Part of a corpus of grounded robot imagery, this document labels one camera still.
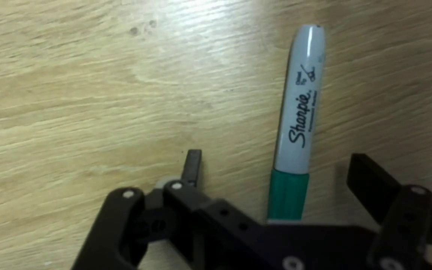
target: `wood grain surface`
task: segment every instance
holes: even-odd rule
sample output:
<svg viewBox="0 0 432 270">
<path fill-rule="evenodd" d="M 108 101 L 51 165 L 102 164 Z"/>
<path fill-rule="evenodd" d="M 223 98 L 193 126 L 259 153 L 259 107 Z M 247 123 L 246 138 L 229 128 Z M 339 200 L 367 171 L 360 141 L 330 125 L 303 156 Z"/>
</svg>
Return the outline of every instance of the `wood grain surface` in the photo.
<svg viewBox="0 0 432 270">
<path fill-rule="evenodd" d="M 105 195 L 148 192 L 204 150 L 204 188 L 264 221 L 286 57 L 327 69 L 304 213 L 375 227 L 349 155 L 432 189 L 432 2 L 0 2 L 0 270 L 69 269 Z M 157 245 L 141 269 L 183 269 Z"/>
</svg>

